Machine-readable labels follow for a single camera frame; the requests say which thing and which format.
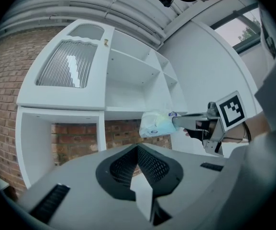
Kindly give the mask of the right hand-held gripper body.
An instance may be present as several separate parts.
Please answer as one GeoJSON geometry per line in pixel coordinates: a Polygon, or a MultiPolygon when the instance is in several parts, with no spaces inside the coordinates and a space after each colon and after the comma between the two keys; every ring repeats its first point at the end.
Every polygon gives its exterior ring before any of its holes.
{"type": "Polygon", "coordinates": [[[208,109],[196,121],[196,130],[201,132],[201,141],[206,153],[223,156],[222,142],[242,141],[232,138],[228,132],[246,120],[246,112],[238,91],[216,102],[209,102],[208,109]]]}

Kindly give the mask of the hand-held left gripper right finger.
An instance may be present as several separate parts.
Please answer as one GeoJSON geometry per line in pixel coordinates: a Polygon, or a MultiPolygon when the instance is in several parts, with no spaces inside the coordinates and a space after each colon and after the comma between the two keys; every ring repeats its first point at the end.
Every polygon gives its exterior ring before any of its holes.
{"type": "Polygon", "coordinates": [[[180,163],[147,145],[137,145],[137,162],[153,190],[153,198],[171,194],[183,179],[180,163]]]}

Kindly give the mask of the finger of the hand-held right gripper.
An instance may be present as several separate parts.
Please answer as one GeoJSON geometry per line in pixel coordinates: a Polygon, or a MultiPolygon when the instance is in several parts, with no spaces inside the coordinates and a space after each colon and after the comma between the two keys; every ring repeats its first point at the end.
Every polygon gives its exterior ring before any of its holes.
{"type": "Polygon", "coordinates": [[[186,114],[182,115],[181,117],[191,117],[191,118],[207,118],[206,113],[194,113],[194,114],[186,114]]]}
{"type": "Polygon", "coordinates": [[[197,119],[191,116],[175,116],[172,118],[174,126],[182,127],[187,130],[199,130],[197,126],[197,119]]]}

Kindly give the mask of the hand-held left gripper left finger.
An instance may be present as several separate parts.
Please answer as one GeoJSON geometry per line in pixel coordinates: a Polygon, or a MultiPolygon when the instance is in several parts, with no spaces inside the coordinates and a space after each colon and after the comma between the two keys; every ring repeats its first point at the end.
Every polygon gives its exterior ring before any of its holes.
{"type": "Polygon", "coordinates": [[[135,201],[136,194],[131,190],[131,182],[137,167],[137,145],[103,160],[96,168],[96,179],[101,188],[118,200],[135,201]]]}

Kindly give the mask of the person's right hand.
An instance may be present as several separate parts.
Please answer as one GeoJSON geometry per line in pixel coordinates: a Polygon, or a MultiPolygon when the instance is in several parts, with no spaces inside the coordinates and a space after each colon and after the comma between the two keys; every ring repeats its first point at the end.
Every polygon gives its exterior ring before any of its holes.
{"type": "Polygon", "coordinates": [[[190,138],[195,138],[195,139],[198,139],[199,141],[203,140],[202,130],[189,130],[184,128],[183,131],[186,133],[186,136],[190,138]]]}

